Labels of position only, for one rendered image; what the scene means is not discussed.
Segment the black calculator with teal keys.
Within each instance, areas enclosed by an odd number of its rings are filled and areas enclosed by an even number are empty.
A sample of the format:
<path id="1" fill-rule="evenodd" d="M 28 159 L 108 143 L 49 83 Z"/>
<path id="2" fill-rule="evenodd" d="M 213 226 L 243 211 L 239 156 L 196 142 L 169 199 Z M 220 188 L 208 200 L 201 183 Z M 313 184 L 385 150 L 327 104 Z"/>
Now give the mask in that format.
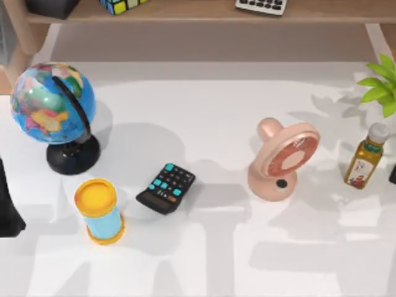
<path id="1" fill-rule="evenodd" d="M 193 185 L 196 176 L 188 170 L 167 163 L 136 200 L 149 209 L 167 215 L 174 212 Z"/>

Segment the pink desk fan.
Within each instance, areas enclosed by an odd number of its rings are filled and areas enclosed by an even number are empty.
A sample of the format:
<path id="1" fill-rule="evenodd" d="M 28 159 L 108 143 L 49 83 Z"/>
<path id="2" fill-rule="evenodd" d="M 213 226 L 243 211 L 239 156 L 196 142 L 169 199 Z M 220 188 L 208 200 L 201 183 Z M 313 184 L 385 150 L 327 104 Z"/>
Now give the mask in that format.
<path id="1" fill-rule="evenodd" d="M 264 118 L 257 125 L 257 133 L 263 146 L 248 168 L 248 186 L 262 200 L 285 200 L 295 190 L 296 171 L 319 145 L 319 131 L 307 122 L 285 127 L 275 118 Z"/>

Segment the yellow and blue hourglass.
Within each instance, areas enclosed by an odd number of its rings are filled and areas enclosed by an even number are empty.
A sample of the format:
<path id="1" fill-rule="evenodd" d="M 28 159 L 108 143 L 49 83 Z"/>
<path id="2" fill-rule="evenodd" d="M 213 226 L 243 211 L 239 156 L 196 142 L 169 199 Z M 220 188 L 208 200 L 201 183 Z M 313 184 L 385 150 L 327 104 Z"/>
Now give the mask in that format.
<path id="1" fill-rule="evenodd" d="M 101 178 L 83 182 L 75 191 L 74 202 L 84 218 L 92 241 L 108 245 L 122 237 L 125 222 L 117 206 L 116 189 L 111 182 Z"/>

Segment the wooden shelf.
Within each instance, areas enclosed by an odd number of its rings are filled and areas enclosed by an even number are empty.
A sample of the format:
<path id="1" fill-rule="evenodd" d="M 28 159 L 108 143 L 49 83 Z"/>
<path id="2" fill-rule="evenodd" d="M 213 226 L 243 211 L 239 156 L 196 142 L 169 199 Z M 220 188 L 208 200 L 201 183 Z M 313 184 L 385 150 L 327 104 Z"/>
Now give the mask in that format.
<path id="1" fill-rule="evenodd" d="M 17 43 L 7 64 L 0 62 L 0 94 L 41 50 L 50 24 L 57 19 L 28 12 L 24 0 L 0 0 L 15 30 Z M 379 24 L 396 57 L 396 0 L 287 0 L 283 17 L 259 17 L 237 11 L 235 0 L 150 0 L 120 16 L 112 16 L 98 0 L 81 0 L 65 20 L 71 22 L 289 22 Z"/>

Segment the blue globe on black stand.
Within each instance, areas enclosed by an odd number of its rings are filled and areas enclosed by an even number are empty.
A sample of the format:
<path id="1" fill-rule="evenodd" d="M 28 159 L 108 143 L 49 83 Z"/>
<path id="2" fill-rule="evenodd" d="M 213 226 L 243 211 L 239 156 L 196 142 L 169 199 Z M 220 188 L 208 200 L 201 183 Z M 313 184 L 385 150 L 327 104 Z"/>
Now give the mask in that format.
<path id="1" fill-rule="evenodd" d="M 75 175 L 96 164 L 101 148 L 91 130 L 95 95 L 78 69 L 61 62 L 35 64 L 17 79 L 10 103 L 20 128 L 47 143 L 46 161 L 53 171 Z"/>

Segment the colourful puzzle cube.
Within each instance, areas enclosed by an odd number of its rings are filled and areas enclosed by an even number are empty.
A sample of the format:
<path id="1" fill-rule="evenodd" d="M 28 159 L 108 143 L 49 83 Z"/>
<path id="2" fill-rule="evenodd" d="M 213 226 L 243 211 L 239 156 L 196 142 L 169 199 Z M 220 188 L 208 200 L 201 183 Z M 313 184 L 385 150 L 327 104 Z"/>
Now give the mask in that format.
<path id="1" fill-rule="evenodd" d="M 147 1 L 148 0 L 99 0 L 100 4 L 112 15 L 122 14 Z"/>

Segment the yellow bottle with white cap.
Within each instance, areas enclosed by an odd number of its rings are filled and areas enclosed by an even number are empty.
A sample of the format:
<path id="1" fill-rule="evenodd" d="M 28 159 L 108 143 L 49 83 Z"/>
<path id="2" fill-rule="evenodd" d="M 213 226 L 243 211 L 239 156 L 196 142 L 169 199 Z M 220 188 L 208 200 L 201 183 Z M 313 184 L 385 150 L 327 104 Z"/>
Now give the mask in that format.
<path id="1" fill-rule="evenodd" d="M 363 189 L 377 168 L 383 153 L 384 144 L 390 136 L 384 123 L 374 123 L 364 140 L 359 143 L 344 176 L 344 182 L 356 189 Z"/>

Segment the green plant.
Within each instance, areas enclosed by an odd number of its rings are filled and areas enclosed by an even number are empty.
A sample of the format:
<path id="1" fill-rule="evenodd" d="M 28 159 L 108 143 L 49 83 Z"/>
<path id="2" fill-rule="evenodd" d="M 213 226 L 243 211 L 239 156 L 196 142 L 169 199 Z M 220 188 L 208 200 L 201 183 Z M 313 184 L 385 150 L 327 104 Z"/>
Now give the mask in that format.
<path id="1" fill-rule="evenodd" d="M 378 102 L 383 117 L 388 118 L 396 113 L 396 62 L 383 53 L 379 54 L 379 60 L 378 63 L 366 65 L 376 76 L 363 78 L 356 84 L 368 88 L 361 102 Z"/>

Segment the black box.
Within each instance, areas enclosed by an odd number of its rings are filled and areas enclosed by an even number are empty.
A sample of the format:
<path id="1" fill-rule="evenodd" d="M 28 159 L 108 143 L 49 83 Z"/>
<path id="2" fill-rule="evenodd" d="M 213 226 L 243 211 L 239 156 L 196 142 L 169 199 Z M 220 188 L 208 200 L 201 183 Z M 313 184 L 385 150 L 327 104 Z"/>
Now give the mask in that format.
<path id="1" fill-rule="evenodd" d="M 80 0 L 25 0 L 29 12 L 45 17 L 65 20 Z"/>

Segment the white keyboard with black frame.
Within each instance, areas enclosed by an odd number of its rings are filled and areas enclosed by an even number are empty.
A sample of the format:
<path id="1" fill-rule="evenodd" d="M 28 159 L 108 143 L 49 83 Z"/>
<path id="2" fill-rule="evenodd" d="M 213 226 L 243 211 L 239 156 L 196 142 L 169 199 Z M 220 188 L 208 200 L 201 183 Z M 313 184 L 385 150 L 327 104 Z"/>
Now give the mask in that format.
<path id="1" fill-rule="evenodd" d="M 235 8 L 281 17 L 287 2 L 288 0 L 236 0 Z"/>

